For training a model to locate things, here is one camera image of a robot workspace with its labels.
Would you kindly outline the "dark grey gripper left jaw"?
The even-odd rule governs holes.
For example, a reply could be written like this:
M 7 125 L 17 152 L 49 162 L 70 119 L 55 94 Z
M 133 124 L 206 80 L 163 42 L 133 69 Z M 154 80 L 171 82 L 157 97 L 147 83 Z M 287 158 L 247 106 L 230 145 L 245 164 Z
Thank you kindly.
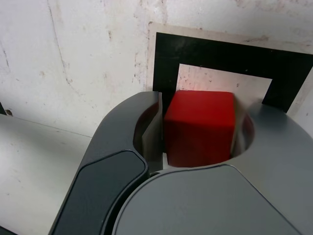
M 110 235 L 130 194 L 163 168 L 162 94 L 137 93 L 101 121 L 50 229 Z

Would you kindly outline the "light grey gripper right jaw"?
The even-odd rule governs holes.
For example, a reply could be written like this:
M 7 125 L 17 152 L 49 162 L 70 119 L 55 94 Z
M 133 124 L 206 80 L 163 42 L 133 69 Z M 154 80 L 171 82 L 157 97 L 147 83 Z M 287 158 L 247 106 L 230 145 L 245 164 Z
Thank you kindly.
M 176 96 L 164 120 L 172 168 L 139 186 L 115 235 L 310 235 L 313 139 L 283 112 L 254 104 L 247 149 L 230 157 L 231 96 Z

